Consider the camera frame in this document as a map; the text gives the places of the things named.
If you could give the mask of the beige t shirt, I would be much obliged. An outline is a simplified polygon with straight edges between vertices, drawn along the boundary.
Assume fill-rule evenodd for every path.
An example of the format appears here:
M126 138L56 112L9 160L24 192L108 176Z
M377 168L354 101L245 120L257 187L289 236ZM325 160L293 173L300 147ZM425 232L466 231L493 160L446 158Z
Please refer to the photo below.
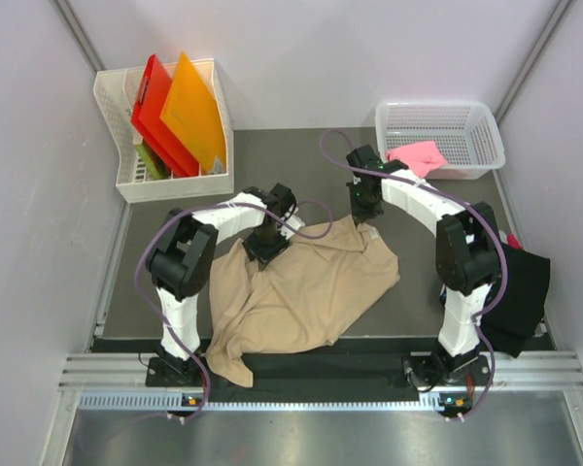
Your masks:
M244 354L331 346L399 280L378 230L350 216L302 228L264 269L236 241L211 269L209 368L250 387Z

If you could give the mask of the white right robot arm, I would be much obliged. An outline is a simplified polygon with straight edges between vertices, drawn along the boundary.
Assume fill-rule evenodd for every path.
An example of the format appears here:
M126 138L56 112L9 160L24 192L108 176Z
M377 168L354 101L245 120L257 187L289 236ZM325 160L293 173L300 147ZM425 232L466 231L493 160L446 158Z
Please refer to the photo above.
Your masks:
M479 345L476 327L493 284L506 270L489 205L471 206L434 188L398 161L385 162L365 145L346 156L353 171L347 183L356 223L381 215L393 205L418 220L435 238L435 269L445 287L443 324L434 359L435 375L458 383L470 369L465 354Z

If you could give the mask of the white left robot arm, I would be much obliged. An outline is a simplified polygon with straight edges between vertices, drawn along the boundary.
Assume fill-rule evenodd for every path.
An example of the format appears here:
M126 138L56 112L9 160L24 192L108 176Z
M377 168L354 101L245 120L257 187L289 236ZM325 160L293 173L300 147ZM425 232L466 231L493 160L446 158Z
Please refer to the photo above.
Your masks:
M145 267L163 315L161 354L170 358L166 370L177 383L191 384L200 376L201 363L193 355L200 346L197 301L217 245L249 230L245 253L263 269L291 245L292 232L280 222L295 207L292 191L278 183L269 191L251 186L226 202L168 214L169 226L147 253Z

